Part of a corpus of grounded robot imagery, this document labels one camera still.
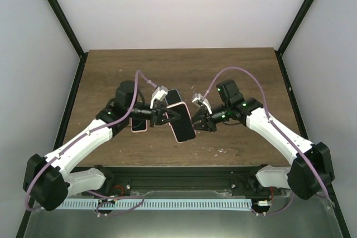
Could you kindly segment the phone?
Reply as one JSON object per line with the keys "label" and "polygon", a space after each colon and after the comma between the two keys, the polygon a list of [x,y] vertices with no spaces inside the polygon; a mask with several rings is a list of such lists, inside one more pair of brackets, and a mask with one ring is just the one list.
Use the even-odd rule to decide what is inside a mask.
{"label": "phone", "polygon": [[145,119],[131,118],[131,132],[141,133],[147,131],[147,121]]}
{"label": "phone", "polygon": [[182,101],[181,95],[177,89],[170,89],[165,97],[167,105],[176,104]]}
{"label": "phone", "polygon": [[169,124],[176,141],[178,143],[183,143],[188,140],[195,139],[196,132],[193,129],[190,113],[186,103],[181,101],[176,104],[168,105],[167,108],[181,114],[181,119],[179,121]]}

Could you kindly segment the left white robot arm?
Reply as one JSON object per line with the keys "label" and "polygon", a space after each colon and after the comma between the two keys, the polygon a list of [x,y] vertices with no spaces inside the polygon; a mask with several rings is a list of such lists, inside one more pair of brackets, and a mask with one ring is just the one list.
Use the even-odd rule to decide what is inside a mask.
{"label": "left white robot arm", "polygon": [[45,156],[34,154],[27,162],[23,189],[25,200],[33,198],[40,207],[52,211],[63,201],[78,193],[97,191],[109,195],[114,189],[114,174],[103,166],[86,171],[73,169],[93,150],[114,138],[131,119],[149,122],[153,127],[180,119],[163,100],[168,90],[156,87],[150,103],[138,102],[142,97],[136,81],[124,81],[94,120],[77,136]]}

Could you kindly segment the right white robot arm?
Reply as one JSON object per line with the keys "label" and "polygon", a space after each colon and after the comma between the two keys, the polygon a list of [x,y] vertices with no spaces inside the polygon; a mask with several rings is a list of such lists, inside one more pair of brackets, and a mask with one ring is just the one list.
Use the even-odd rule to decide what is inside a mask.
{"label": "right white robot arm", "polygon": [[234,80],[216,86],[222,104],[211,107],[207,98],[194,94],[192,102],[199,107],[191,118],[194,129],[215,132],[217,124],[229,120],[258,133],[285,157],[287,167],[264,166],[248,180],[249,191],[261,195],[268,187],[286,188],[307,200],[335,179],[328,146],[305,139],[266,112],[255,98],[245,99]]}

